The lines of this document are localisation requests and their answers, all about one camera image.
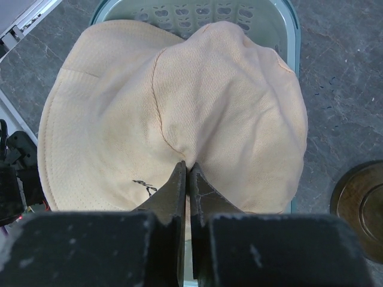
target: fabric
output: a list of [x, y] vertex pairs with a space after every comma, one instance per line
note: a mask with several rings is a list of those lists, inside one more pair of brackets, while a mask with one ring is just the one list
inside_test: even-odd
[[39, 174], [52, 210], [132, 210], [177, 162], [198, 162], [238, 208], [278, 213], [296, 193], [307, 129], [294, 72], [239, 26], [184, 41], [109, 21], [83, 32], [57, 76]]

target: round brown object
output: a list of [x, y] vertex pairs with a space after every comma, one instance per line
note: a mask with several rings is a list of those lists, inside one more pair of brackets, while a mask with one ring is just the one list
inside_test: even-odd
[[347, 172], [335, 186], [330, 212], [354, 229], [368, 259], [383, 264], [383, 161]]

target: cream knit fabric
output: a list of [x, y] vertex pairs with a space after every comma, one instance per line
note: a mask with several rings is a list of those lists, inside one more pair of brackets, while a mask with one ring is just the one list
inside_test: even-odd
[[52, 210], [131, 210], [177, 162], [197, 161], [238, 208], [277, 213], [297, 190], [306, 134], [294, 72], [237, 25], [214, 23], [183, 41], [110, 21], [80, 36], [57, 76], [39, 173]]

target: laundry basket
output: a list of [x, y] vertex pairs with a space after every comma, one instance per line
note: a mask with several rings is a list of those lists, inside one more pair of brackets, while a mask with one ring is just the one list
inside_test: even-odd
[[90, 24], [118, 19], [147, 22], [184, 39], [208, 23], [233, 22], [299, 73], [300, 26], [290, 0], [103, 0]]

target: beige cloth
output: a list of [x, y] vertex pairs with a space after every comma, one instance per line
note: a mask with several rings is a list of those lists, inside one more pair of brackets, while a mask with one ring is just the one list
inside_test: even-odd
[[297, 190], [307, 129], [294, 72], [237, 25], [183, 41], [110, 21], [80, 36], [57, 76], [39, 173], [52, 210], [131, 210], [149, 197], [136, 181], [159, 189], [177, 162], [197, 161], [238, 208], [277, 213]]

